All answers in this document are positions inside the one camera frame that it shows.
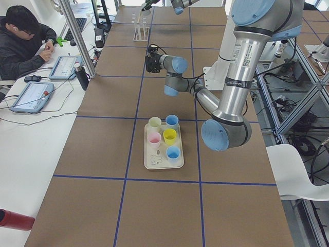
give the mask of beige tray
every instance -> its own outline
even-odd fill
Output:
[[[154,149],[148,143],[148,133],[149,133],[149,124],[145,125],[144,128],[144,165],[147,169],[171,169],[171,168],[180,168],[184,165],[184,156],[183,148],[181,144],[181,135],[180,135],[180,126],[177,125],[177,138],[173,146],[177,146],[180,149],[180,157],[175,163],[169,162],[166,156],[166,150],[169,147],[163,140],[163,131],[167,129],[165,122],[161,124],[161,129],[159,133],[162,136],[160,146],[157,149]]]

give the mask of tablet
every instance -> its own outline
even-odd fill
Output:
[[[59,56],[48,78],[51,80],[73,79],[76,76],[74,73],[76,62],[82,64],[82,58],[79,56]]]
[[[14,112],[38,113],[47,103],[52,91],[51,82],[30,81],[9,109]]]

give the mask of cup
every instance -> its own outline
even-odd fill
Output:
[[[170,163],[175,163],[180,157],[180,149],[176,146],[170,146],[166,150],[166,155]]]
[[[160,146],[160,142],[161,142],[161,135],[158,132],[152,132],[150,134],[148,134],[148,142],[150,144],[150,146],[154,149],[158,148]]]
[[[0,226],[29,231],[32,229],[34,221],[35,219],[33,217],[0,209]]]
[[[168,146],[174,145],[176,137],[177,137],[177,132],[174,129],[166,129],[163,132],[164,142]]]
[[[166,124],[168,128],[177,130],[178,117],[176,115],[168,115],[166,117]]]
[[[159,132],[161,128],[161,119],[158,117],[151,117],[149,119],[149,126],[151,132]]]

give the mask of hand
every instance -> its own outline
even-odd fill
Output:
[[[51,52],[53,52],[53,43],[51,40],[48,40],[48,42],[45,44],[45,50],[50,50]]]
[[[50,50],[43,50],[39,56],[45,60],[45,62],[48,62],[51,58],[51,51]]]

